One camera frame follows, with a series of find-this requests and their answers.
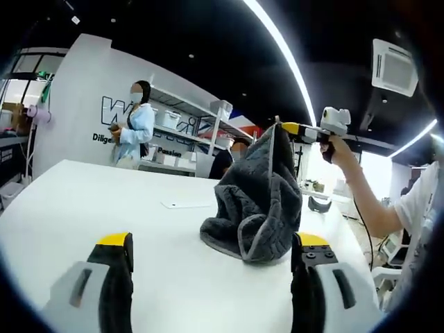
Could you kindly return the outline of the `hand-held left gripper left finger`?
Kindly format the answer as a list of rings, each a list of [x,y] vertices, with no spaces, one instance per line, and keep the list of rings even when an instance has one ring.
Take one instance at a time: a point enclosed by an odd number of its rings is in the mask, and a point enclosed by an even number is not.
[[[42,315],[54,332],[132,332],[133,234],[109,234],[51,286]]]

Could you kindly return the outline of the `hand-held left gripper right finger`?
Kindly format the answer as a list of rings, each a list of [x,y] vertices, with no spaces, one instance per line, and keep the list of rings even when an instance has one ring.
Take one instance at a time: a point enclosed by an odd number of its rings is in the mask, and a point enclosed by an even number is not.
[[[384,317],[375,290],[316,235],[293,234],[291,273],[292,332],[372,332]]]

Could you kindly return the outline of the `person's right hand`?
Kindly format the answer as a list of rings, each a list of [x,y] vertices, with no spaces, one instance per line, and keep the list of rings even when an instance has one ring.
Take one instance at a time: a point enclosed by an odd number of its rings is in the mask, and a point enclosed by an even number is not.
[[[321,143],[320,152],[322,155],[325,155],[329,148],[332,148],[333,152],[330,158],[332,164],[335,164],[338,167],[346,167],[350,163],[356,161],[350,147],[342,138],[336,135],[330,135],[328,142],[328,144]]]

